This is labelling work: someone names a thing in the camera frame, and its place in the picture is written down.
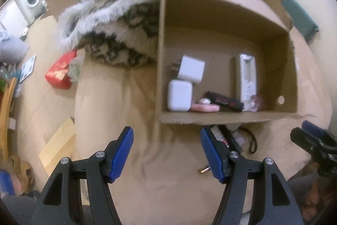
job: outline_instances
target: pink object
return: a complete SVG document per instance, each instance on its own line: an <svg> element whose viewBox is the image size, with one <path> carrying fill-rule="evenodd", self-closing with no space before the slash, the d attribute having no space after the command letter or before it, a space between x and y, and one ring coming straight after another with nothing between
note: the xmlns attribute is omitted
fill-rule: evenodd
<svg viewBox="0 0 337 225"><path fill-rule="evenodd" d="M251 96L249 100L245 102L245 112L257 112L264 108L263 97L260 95Z"/></svg>
<svg viewBox="0 0 337 225"><path fill-rule="evenodd" d="M11 175L11 181L12 181L12 184L13 184L15 195L21 196L22 195L21 183L18 180L18 178L15 175Z"/></svg>
<svg viewBox="0 0 337 225"><path fill-rule="evenodd" d="M192 104L191 110L195 112L202 112L202 113L214 113L220 111L220 106L216 104Z"/></svg>

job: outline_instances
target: cardboard box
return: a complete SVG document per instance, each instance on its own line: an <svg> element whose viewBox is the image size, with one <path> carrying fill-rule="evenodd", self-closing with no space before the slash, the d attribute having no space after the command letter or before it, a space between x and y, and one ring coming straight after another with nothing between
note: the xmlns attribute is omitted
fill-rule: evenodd
<svg viewBox="0 0 337 225"><path fill-rule="evenodd" d="M278 0L161 0L156 117L162 123L226 124L292 116L297 111L297 73L292 19ZM186 54L206 62L203 80L193 86L198 102L207 91L235 97L235 56L255 56L257 91L264 111L211 114L171 112L167 85L177 73L173 60Z"/></svg>

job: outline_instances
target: black cable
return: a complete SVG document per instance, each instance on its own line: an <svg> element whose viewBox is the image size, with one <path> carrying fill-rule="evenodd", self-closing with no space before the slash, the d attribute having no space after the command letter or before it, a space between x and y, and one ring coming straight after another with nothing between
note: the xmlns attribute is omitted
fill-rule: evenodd
<svg viewBox="0 0 337 225"><path fill-rule="evenodd" d="M246 133L248 133L250 135L251 138L249 139L249 153L250 154L254 154L257 151L257 140L256 140L256 137L251 132L251 130L249 130L246 127L240 126L238 129L240 129L242 131L245 131Z"/></svg>

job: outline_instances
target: fluffy white fur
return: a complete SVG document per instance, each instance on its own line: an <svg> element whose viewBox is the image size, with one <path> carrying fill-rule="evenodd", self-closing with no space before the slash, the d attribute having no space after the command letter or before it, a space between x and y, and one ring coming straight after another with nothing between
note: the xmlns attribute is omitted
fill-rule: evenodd
<svg viewBox="0 0 337 225"><path fill-rule="evenodd" d="M111 5L93 13L87 12L95 7L97 0L82 0L79 4L67 8L59 17L56 29L57 41L64 52L77 47L80 38L98 25L116 22L130 7L141 3L154 3L159 0L117 0ZM70 27L78 20L74 30Z"/></svg>

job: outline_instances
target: metal screw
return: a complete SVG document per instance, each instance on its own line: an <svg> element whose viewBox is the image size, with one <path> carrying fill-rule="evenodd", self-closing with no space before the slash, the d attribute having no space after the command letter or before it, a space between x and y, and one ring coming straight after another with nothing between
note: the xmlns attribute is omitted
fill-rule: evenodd
<svg viewBox="0 0 337 225"><path fill-rule="evenodd" d="M206 173L207 171L209 171L211 169L211 166L209 164L207 164L205 167L202 167L201 169L199 169L199 173L203 174Z"/></svg>
<svg viewBox="0 0 337 225"><path fill-rule="evenodd" d="M274 161L272 159L270 159L270 158L266 158L265 161L269 165L272 165L274 163Z"/></svg>
<svg viewBox="0 0 337 225"><path fill-rule="evenodd" d="M239 154L235 151L231 151L230 152L230 156L233 157L234 159L238 158L239 157Z"/></svg>
<svg viewBox="0 0 337 225"><path fill-rule="evenodd" d="M104 151L98 151L98 152L95 153L95 156L97 158L102 158L104 155L105 155Z"/></svg>
<svg viewBox="0 0 337 225"><path fill-rule="evenodd" d="M69 162L69 158L62 158L61 163L62 164L67 164Z"/></svg>

